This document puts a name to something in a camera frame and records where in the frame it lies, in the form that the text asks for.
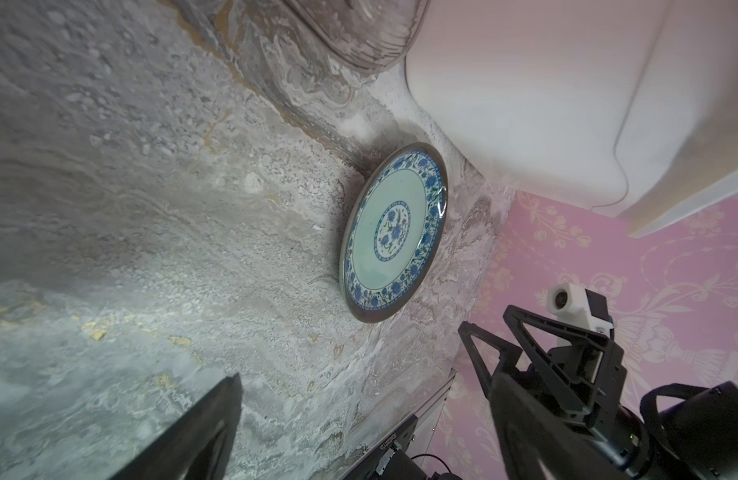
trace pink wallpaper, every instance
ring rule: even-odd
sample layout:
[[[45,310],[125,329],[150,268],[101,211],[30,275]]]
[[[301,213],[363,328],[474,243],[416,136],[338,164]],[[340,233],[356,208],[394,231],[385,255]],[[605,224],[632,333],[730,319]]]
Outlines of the pink wallpaper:
[[[628,369],[622,403],[634,412],[666,383],[738,384],[738,195],[641,239],[626,231],[621,220],[519,192],[470,321],[513,341],[508,304],[548,316],[547,288],[573,282],[608,297]],[[496,353],[482,354],[493,368]],[[430,452],[465,480],[502,480],[489,405],[463,349],[455,369]],[[434,459],[424,468],[445,471]]]

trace plate rim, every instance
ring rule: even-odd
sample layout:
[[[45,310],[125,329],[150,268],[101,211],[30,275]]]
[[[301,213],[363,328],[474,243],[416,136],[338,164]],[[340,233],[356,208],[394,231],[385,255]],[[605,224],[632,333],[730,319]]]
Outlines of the plate rim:
[[[407,154],[409,152],[413,151],[421,151],[430,156],[433,162],[436,163],[436,166],[438,167],[439,172],[441,173],[441,183],[442,183],[442,194],[441,199],[443,202],[443,216],[441,217],[440,226],[438,228],[438,232],[436,234],[436,238],[433,240],[431,248],[430,248],[430,254],[427,257],[427,261],[425,262],[424,267],[422,268],[420,274],[417,276],[416,280],[411,284],[409,289],[403,293],[403,295],[393,302],[392,305],[390,305],[388,308],[383,310],[364,310],[360,306],[358,306],[354,301],[352,301],[352,298],[348,294],[346,290],[345,285],[345,256],[347,254],[347,245],[350,238],[350,230],[355,222],[356,216],[358,215],[358,209],[360,208],[361,202],[364,201],[364,198],[366,197],[366,193],[369,191],[369,188],[371,188],[372,185],[374,185],[374,182],[376,179],[380,176],[380,174],[384,171],[384,169],[392,163],[392,161],[401,155]],[[381,322],[383,320],[386,320],[396,313],[398,313],[399,310],[401,310],[408,302],[409,299],[416,293],[417,289],[420,288],[420,285],[424,281],[425,277],[427,277],[427,272],[430,270],[430,267],[432,265],[432,262],[436,258],[436,254],[438,253],[438,245],[441,242],[441,237],[443,236],[444,227],[446,224],[446,216],[448,214],[449,210],[449,176],[446,172],[446,164],[443,162],[443,158],[441,157],[441,154],[439,151],[433,147],[431,144],[427,144],[425,142],[415,142],[413,144],[408,144],[405,147],[399,148],[398,150],[394,151],[392,154],[388,155],[387,158],[383,160],[381,164],[379,164],[375,169],[372,175],[369,177],[368,180],[364,183],[363,188],[361,188],[361,192],[358,194],[358,197],[356,198],[356,202],[353,205],[353,209],[350,211],[350,216],[347,217],[347,224],[345,225],[345,231],[343,233],[342,237],[342,249],[340,250],[340,292],[342,293],[342,298],[345,301],[345,304],[347,305],[350,312],[353,314],[355,318],[360,320],[364,323],[377,323]]]

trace plate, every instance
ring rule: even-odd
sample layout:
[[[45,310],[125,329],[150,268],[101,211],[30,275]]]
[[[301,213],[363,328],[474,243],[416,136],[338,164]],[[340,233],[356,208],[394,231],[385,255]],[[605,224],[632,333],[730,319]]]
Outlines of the plate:
[[[430,269],[446,220],[446,166],[412,144],[374,171],[350,214],[340,287],[358,320],[380,322],[409,301]]]

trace plate center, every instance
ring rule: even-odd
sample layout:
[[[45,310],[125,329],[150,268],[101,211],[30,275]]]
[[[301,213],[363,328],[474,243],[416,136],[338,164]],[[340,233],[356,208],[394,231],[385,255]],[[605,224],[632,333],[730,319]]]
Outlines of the plate center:
[[[403,200],[385,209],[374,230],[374,254],[381,262],[391,260],[406,242],[409,235],[411,212]]]

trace floral pattern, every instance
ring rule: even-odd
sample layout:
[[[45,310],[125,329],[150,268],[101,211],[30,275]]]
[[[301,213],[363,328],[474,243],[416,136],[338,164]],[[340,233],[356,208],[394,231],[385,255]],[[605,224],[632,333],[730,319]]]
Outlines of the floral pattern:
[[[471,322],[514,341],[502,321],[506,306],[547,315],[547,288],[572,282],[608,298],[628,370],[621,398],[627,408],[637,412],[643,394],[672,382],[738,384],[738,195],[640,239],[628,237],[618,219],[549,201],[517,195]],[[568,224],[579,225],[577,235]],[[580,243],[583,229],[589,237]],[[570,244],[583,248],[564,249]],[[546,349],[556,344],[551,336],[537,340]],[[498,362],[494,352],[482,355],[489,368]],[[494,426],[484,413],[488,404],[464,349],[455,369],[457,389],[446,400],[430,453],[465,480],[504,480]],[[440,472],[434,462],[423,467]]]
[[[381,262],[393,259],[406,242],[411,226],[406,202],[398,200],[387,207],[374,230],[374,255]]]
[[[358,225],[361,214],[364,212],[366,199],[372,195],[374,190],[385,178],[402,169],[412,170],[414,173],[419,175],[422,184],[425,187],[428,213],[424,219],[425,224],[422,227],[422,237],[420,238],[420,242],[412,255],[412,259],[406,265],[406,268],[404,268],[392,282],[379,289],[369,289],[359,282],[354,271],[353,243],[356,235],[356,226]],[[401,298],[415,282],[417,282],[420,278],[420,274],[425,268],[425,264],[427,264],[428,259],[433,252],[433,246],[436,244],[436,239],[440,235],[443,227],[442,218],[446,208],[445,193],[446,186],[443,184],[443,178],[438,164],[424,152],[409,152],[394,159],[384,167],[380,175],[374,181],[374,184],[366,192],[364,200],[359,206],[347,243],[344,265],[344,284],[347,289],[347,293],[350,296],[350,300],[355,302],[358,307],[372,311],[388,308],[393,305],[393,303],[397,302],[398,299]],[[380,225],[377,227],[377,232],[382,228],[384,220],[389,222],[393,222],[394,220],[398,221],[398,216],[394,216],[393,219],[390,218],[391,211],[395,211],[396,215],[398,215],[399,210],[386,210],[383,215],[383,219],[380,220]],[[381,252],[377,248],[377,241],[382,244],[384,236],[379,236],[378,238],[377,232],[375,232],[374,249],[375,255],[380,256]]]

